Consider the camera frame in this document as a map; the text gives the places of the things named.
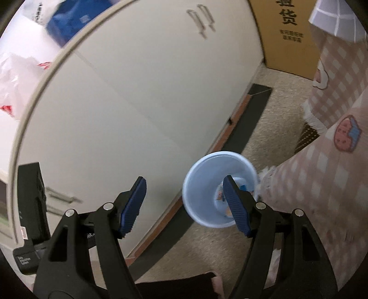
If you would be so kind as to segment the blue plastic bag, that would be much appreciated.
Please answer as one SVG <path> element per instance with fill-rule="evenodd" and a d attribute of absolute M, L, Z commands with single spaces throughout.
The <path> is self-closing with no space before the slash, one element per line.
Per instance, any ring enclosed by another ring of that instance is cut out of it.
<path fill-rule="evenodd" d="M 51 38 L 63 47 L 91 20 L 112 6 L 107 0 L 64 1 L 46 25 Z"/>

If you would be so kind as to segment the white paper shopping bag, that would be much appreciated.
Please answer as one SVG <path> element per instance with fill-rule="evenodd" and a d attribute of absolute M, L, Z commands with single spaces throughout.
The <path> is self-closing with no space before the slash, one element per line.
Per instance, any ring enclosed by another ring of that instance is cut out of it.
<path fill-rule="evenodd" d="M 63 0 L 24 1 L 22 14 L 35 23 L 45 27 L 63 2 Z"/>

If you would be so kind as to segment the black floor mat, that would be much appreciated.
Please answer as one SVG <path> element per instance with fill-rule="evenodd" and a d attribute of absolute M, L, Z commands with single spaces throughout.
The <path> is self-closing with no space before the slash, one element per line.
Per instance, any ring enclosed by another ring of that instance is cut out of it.
<path fill-rule="evenodd" d="M 199 210 L 188 214 L 182 200 L 168 213 L 168 221 L 149 246 L 129 266 L 135 282 L 181 279 L 207 271 L 219 273 L 234 283 L 249 249 L 249 240 L 226 215 L 227 202 L 218 199 L 223 180 L 230 175 L 243 178 L 254 189 L 256 171 L 242 152 L 265 110 L 273 88 L 254 84 L 247 95 L 247 106 L 223 150 L 211 153 L 190 179 L 190 204 Z"/>

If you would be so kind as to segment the pink checked table skirt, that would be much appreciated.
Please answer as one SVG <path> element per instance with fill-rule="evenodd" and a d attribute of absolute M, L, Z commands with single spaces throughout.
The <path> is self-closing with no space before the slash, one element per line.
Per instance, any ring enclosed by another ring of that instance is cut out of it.
<path fill-rule="evenodd" d="M 273 209 L 304 210 L 342 288 L 367 254 L 367 43 L 318 27 L 321 56 L 304 118 L 319 136 L 263 177 Z"/>

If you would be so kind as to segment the cream low cabinet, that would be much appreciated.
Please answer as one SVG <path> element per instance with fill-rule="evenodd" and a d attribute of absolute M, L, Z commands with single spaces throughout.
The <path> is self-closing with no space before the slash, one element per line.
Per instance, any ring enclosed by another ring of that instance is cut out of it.
<path fill-rule="evenodd" d="M 17 170 L 38 162 L 49 227 L 131 188 L 147 195 L 120 242 L 135 255 L 244 100 L 263 52 L 248 1 L 120 1 L 59 52 L 17 129 L 8 172 L 16 245 Z"/>

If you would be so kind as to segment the pink slipper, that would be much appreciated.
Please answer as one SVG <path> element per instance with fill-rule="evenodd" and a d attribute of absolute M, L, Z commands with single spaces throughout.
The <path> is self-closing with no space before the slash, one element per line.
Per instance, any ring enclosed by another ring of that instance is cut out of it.
<path fill-rule="evenodd" d="M 214 276 L 211 279 L 214 292 L 217 294 L 218 299 L 225 299 L 224 289 L 223 289 L 223 281 L 220 276 Z"/>

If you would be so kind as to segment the brown cardboard box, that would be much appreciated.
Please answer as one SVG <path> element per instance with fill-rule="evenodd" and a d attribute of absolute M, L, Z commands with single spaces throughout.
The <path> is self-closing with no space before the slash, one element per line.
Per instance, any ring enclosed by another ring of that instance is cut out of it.
<path fill-rule="evenodd" d="M 310 31 L 315 1 L 250 1 L 267 68 L 313 79 L 319 50 Z"/>

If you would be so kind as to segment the white red plastic bag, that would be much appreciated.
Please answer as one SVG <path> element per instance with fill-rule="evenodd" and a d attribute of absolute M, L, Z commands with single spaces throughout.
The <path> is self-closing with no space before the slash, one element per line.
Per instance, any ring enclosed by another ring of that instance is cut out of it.
<path fill-rule="evenodd" d="M 20 120 L 28 101 L 51 62 L 1 54 L 1 110 Z"/>

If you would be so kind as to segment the trash inside bin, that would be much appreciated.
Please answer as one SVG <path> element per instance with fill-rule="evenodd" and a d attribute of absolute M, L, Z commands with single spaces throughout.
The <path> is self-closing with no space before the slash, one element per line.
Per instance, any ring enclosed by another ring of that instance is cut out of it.
<path fill-rule="evenodd" d="M 239 189 L 243 190 L 243 191 L 247 191 L 247 182 L 245 179 L 243 178 L 234 178 L 237 186 L 239 187 Z M 224 195 L 224 191 L 223 191 L 223 184 L 219 184 L 216 192 L 215 192 L 215 207 L 217 209 L 217 211 L 222 215 L 225 216 L 227 218 L 232 219 L 232 213 L 231 210 L 228 206 L 228 202 L 225 198 Z"/>

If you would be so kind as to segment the grey checked tablecloth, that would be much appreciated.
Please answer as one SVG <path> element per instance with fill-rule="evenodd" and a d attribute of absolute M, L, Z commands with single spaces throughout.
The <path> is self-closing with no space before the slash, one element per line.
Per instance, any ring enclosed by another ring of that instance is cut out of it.
<path fill-rule="evenodd" d="M 309 16 L 309 23 L 348 42 L 358 43 L 367 38 L 362 22 L 346 1 L 318 0 Z"/>

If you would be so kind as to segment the blue plastic trash bin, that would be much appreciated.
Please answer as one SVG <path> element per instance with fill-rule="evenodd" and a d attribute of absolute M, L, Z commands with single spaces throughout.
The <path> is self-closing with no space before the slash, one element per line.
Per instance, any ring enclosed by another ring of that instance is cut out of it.
<path fill-rule="evenodd" d="M 244 156 L 232 151 L 208 154 L 191 167 L 182 187 L 185 210 L 197 224 L 214 229 L 235 225 L 223 193 L 228 175 L 240 189 L 258 197 L 257 171 Z"/>

